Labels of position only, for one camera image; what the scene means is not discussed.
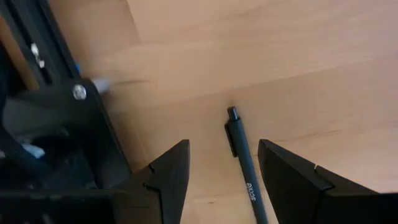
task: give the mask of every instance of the black pen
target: black pen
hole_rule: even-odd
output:
[[[256,173],[254,171],[253,161],[251,159],[249,144],[244,134],[242,121],[234,106],[228,108],[229,121],[225,124],[225,130],[231,146],[234,157],[239,158],[242,173],[246,182],[251,205],[253,207],[254,216],[258,224],[268,223],[264,204],[262,203],[259,184],[257,182]]]

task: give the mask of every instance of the wooden surface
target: wooden surface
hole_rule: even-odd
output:
[[[191,140],[182,223],[255,223],[224,133],[230,105],[256,167],[267,138],[371,189],[398,191],[398,1],[50,4],[83,75],[112,81],[104,101],[134,170]]]

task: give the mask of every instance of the bolt head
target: bolt head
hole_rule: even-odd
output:
[[[85,100],[87,97],[86,88],[82,85],[75,85],[72,93],[76,100]]]

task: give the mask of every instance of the pen clip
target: pen clip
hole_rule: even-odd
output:
[[[231,147],[232,156],[237,157],[238,153],[236,153],[234,143],[232,142],[231,133],[229,132],[228,129],[228,123],[224,125],[224,128],[225,128],[226,137],[228,138],[229,146]]]

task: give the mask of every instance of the pen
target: pen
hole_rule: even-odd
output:
[[[248,190],[254,216],[258,224],[268,223],[264,204],[262,203],[259,184],[254,171],[253,161],[251,159],[248,140],[244,134],[243,124],[239,118],[238,112],[234,106],[228,108],[229,121],[225,124],[229,145],[232,154],[238,157],[242,168],[246,188]]]

